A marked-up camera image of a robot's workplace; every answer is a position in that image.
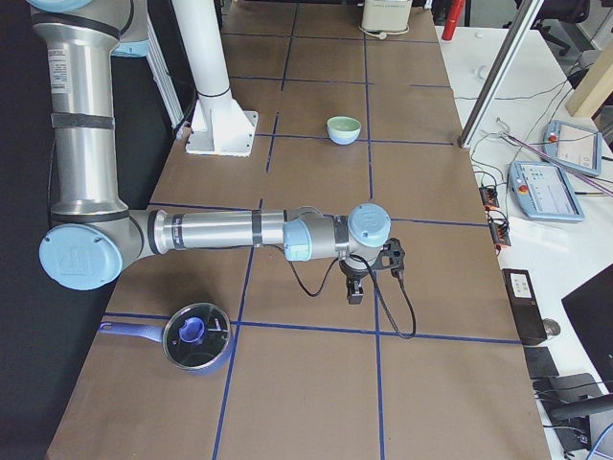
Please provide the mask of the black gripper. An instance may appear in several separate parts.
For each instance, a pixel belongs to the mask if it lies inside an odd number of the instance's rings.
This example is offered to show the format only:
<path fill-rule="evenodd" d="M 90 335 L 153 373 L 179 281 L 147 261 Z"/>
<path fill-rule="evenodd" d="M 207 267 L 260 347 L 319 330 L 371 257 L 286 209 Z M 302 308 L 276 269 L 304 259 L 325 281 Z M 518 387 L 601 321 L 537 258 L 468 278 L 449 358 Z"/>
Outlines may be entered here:
<path fill-rule="evenodd" d="M 341 271 L 346 276 L 347 301 L 349 305 L 360 305 L 363 300 L 362 279 L 369 272 L 366 267 L 355 268 L 349 265 L 346 261 L 339 263 Z"/>

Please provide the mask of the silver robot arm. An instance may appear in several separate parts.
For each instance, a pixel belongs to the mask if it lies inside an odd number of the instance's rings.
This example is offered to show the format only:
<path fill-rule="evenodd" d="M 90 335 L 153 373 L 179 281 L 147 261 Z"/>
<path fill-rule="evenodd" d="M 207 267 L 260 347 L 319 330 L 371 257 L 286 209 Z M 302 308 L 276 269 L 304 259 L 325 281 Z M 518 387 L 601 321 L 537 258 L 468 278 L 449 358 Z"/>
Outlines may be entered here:
<path fill-rule="evenodd" d="M 59 200 L 39 260 L 59 284 L 89 290 L 134 262 L 171 250 L 280 245 L 292 262 L 333 258 L 348 299 L 392 250 L 391 221 L 365 203 L 346 216 L 312 207 L 170 215 L 130 210 L 118 195 L 111 59 L 148 53 L 144 1 L 34 1 L 34 31 L 45 41 L 57 148 Z"/>

